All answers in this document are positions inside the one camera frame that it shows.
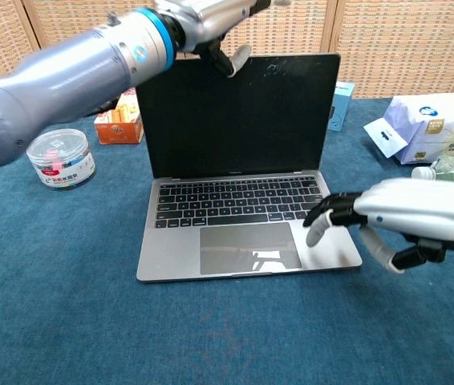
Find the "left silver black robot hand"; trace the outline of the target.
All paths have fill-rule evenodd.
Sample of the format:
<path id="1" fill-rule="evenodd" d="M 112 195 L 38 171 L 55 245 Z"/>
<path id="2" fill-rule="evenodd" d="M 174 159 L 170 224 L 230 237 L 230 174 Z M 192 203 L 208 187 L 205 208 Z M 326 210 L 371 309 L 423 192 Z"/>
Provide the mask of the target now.
<path id="1" fill-rule="evenodd" d="M 241 45 L 234 55 L 221 50 L 221 41 L 239 23 L 270 6 L 290 1 L 155 1 L 155 11 L 169 17 L 180 33 L 177 50 L 198 55 L 228 78 L 235 76 L 251 53 Z"/>

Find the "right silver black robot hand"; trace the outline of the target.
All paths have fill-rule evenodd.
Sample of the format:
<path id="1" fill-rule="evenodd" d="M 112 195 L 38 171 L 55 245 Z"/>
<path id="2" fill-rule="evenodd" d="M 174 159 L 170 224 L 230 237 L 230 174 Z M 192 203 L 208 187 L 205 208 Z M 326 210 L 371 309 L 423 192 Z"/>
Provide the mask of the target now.
<path id="1" fill-rule="evenodd" d="M 309 247 L 330 228 L 357 225 L 369 254 L 395 274 L 441 263 L 454 250 L 454 182 L 391 178 L 362 192 L 332 193 L 303 225 Z"/>

